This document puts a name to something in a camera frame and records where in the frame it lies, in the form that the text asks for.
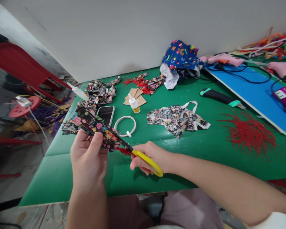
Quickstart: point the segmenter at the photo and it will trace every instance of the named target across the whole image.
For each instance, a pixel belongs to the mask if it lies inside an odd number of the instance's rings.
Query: pink glue gun
[[[270,62],[267,68],[276,71],[280,78],[286,76],[286,62]]]
[[[244,63],[244,59],[232,57],[227,53],[218,54],[216,56],[203,56],[203,57],[200,57],[199,59],[209,64],[213,64],[215,62],[222,60],[222,61],[225,61],[227,64],[231,64],[236,67],[239,67],[240,65]]]

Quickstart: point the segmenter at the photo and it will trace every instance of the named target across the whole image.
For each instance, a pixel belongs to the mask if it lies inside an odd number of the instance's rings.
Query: hand
[[[89,189],[103,182],[107,171],[107,152],[101,149],[103,134],[96,132],[91,140],[82,129],[71,147],[73,188]]]
[[[160,146],[157,146],[153,142],[147,142],[142,145],[136,145],[133,147],[134,150],[139,150],[144,153],[146,156],[151,158],[154,162],[160,166],[163,173],[171,173],[172,167],[172,156],[174,153],[171,153]],[[143,159],[133,154],[130,155],[132,162],[130,163],[130,169],[134,170],[135,167],[140,167],[140,169],[148,176],[151,171],[155,169]]]

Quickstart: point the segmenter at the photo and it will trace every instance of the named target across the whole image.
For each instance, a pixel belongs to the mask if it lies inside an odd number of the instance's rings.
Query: white wall
[[[68,72],[47,49],[0,4],[0,34],[22,47],[39,64],[55,76]]]
[[[199,55],[286,30],[286,0],[0,0],[79,81],[159,66],[174,39]]]

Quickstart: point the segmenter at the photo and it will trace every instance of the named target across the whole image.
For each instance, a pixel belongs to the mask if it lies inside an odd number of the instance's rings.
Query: left hand
[[[71,147],[73,188],[91,189],[104,181],[107,171],[107,152],[101,149],[104,136],[96,132],[91,140],[82,129]]]

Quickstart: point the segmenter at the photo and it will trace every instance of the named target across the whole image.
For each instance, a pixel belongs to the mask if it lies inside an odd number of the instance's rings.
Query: plastic cap
[[[135,102],[135,101],[136,101],[136,99],[133,98],[129,93],[128,93],[128,96],[129,96],[129,101],[130,101],[130,102]]]
[[[67,84],[71,87],[71,88],[75,88],[72,84],[70,84],[69,82],[67,82]]]

